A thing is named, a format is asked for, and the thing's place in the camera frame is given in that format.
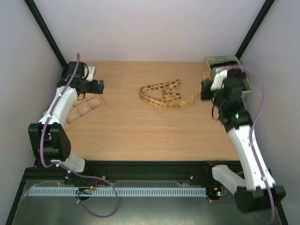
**black pole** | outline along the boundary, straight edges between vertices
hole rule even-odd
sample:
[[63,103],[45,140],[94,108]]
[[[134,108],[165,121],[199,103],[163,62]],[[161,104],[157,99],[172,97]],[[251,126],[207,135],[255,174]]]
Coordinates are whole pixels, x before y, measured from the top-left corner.
[[235,56],[240,59],[246,50],[248,44],[250,43],[251,39],[253,38],[254,34],[256,33],[257,29],[261,25],[263,19],[265,18],[266,14],[268,13],[269,9],[273,5],[275,0],[266,0],[259,11],[257,17],[255,18],[252,26],[250,27],[247,35],[245,36],[242,44],[240,45],[238,51],[236,52]]
[[29,10],[31,11],[33,17],[36,19],[38,26],[40,27],[40,29],[42,30],[45,38],[47,39],[50,47],[52,48],[52,50],[54,51],[54,54],[56,55],[58,61],[60,62],[61,66],[64,68],[67,63],[64,59],[64,57],[62,56],[60,49],[58,48],[54,38],[52,37],[51,32],[49,31],[41,13],[39,12],[36,4],[34,3],[33,0],[24,0],[25,3],[27,4]]

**wooden tabletop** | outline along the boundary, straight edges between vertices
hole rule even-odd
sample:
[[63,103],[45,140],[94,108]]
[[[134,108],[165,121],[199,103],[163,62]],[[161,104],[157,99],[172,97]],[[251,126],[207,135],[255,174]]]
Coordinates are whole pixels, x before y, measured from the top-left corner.
[[[72,150],[88,160],[239,160],[212,103],[183,109],[153,107],[139,98],[142,86],[180,79],[174,89],[186,99],[201,86],[204,63],[87,62],[104,80],[105,110],[66,129]],[[161,91],[149,92],[161,98]]]

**white wall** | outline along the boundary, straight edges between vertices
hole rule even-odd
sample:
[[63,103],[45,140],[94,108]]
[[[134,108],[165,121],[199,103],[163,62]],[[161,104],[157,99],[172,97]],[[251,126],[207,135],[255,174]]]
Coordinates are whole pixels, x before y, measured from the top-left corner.
[[66,60],[234,55],[264,0],[36,0]]
[[300,222],[300,1],[275,1],[241,63],[259,75],[248,76],[254,92],[246,104],[255,116],[266,83],[266,104],[256,137],[267,166],[286,189],[283,207],[289,224]]
[[27,128],[54,97],[61,67],[23,0],[0,7],[0,224],[34,157]]

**green plastic basket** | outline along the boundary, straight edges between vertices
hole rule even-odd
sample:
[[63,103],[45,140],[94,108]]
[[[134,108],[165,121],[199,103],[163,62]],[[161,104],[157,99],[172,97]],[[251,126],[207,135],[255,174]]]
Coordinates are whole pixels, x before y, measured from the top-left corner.
[[[211,65],[216,64],[216,63],[220,63],[220,62],[228,62],[228,61],[235,61],[241,66],[238,58],[236,58],[235,56],[212,57],[212,58],[207,58],[206,59],[207,69],[209,71],[211,71],[211,68],[210,68]],[[244,90],[242,92],[242,96],[241,96],[242,98],[244,98],[248,94],[250,94],[253,91],[253,89],[252,89],[252,86],[251,86],[248,78],[245,78],[242,81],[243,81],[243,83],[245,85],[245,88],[246,88],[246,90]]]

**gray floor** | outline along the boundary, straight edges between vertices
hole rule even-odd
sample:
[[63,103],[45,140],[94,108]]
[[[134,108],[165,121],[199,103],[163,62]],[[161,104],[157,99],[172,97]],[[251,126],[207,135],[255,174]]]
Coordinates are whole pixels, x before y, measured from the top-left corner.
[[[34,183],[28,183],[26,189]],[[40,186],[57,186],[43,182]],[[119,182],[116,187],[178,187],[172,182]],[[94,213],[104,215],[114,208],[113,197],[92,197],[84,204]],[[269,218],[270,212],[264,212]],[[253,214],[242,214],[234,201],[209,203],[192,197],[123,197],[119,210],[110,218],[89,215],[73,197],[32,197],[24,192],[14,225],[260,225],[265,224]]]

